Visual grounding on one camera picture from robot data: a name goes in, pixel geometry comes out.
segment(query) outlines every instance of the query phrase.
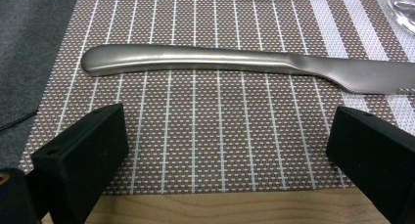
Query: knife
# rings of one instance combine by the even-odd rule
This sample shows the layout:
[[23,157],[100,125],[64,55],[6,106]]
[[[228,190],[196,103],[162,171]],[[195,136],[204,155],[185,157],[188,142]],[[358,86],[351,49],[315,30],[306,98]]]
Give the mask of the knife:
[[100,45],[81,60],[90,76],[213,69],[315,75],[356,94],[415,94],[415,64],[153,44]]

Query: black cable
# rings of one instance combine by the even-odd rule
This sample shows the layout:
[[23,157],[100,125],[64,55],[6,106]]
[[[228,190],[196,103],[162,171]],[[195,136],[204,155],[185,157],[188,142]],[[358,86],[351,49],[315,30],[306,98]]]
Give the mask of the black cable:
[[15,126],[16,124],[21,123],[21,122],[23,122],[23,121],[25,121],[25,120],[27,120],[29,118],[31,118],[32,116],[34,116],[34,115],[37,114],[37,111],[38,110],[35,110],[35,111],[33,111],[33,112],[29,113],[29,114],[26,114],[26,115],[24,115],[24,116],[22,116],[22,117],[20,117],[20,118],[18,118],[16,120],[10,122],[10,123],[7,123],[5,125],[0,126],[0,132],[3,131],[3,130],[6,130],[6,129],[12,127],[12,126]]

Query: gray carpet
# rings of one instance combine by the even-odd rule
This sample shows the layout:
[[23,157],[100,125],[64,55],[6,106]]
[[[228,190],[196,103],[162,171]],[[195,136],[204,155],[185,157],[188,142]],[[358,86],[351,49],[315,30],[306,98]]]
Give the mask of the gray carpet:
[[[76,0],[0,0],[0,125],[35,111]],[[0,168],[17,167],[34,117],[0,132]]]

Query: brown placemat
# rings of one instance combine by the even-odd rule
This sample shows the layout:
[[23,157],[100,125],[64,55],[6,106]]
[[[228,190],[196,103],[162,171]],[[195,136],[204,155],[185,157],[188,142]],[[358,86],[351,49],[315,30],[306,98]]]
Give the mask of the brown placemat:
[[123,102],[129,156],[106,194],[350,187],[325,156],[337,106],[415,134],[415,98],[348,94],[311,76],[149,71],[100,78],[88,49],[160,43],[415,62],[382,0],[78,0],[23,153],[91,110]]

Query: clear glass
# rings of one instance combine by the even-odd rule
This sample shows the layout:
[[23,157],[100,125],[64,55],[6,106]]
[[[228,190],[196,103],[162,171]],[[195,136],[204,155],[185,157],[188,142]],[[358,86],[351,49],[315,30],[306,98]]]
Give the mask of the clear glass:
[[387,0],[392,18],[415,35],[415,0]]

